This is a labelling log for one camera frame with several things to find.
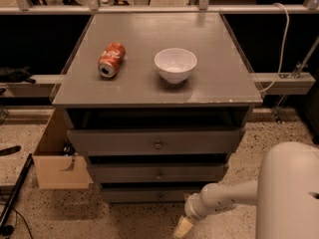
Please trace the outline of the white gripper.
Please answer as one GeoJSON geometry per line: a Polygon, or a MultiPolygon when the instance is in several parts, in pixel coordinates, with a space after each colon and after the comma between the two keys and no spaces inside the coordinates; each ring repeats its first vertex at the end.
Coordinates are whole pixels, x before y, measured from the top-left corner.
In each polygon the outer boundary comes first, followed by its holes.
{"type": "Polygon", "coordinates": [[[174,239],[181,239],[193,227],[193,221],[204,219],[209,214],[209,209],[204,205],[199,193],[188,195],[185,198],[184,213],[188,217],[181,216],[173,232],[174,239]]]}

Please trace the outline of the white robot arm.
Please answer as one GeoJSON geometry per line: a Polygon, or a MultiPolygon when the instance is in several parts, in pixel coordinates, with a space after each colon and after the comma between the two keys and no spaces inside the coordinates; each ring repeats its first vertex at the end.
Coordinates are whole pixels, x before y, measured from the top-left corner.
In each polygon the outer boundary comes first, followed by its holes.
{"type": "Polygon", "coordinates": [[[319,149],[282,142],[265,154],[256,180],[208,183],[186,199],[173,237],[240,204],[256,207],[255,239],[319,239],[319,149]]]}

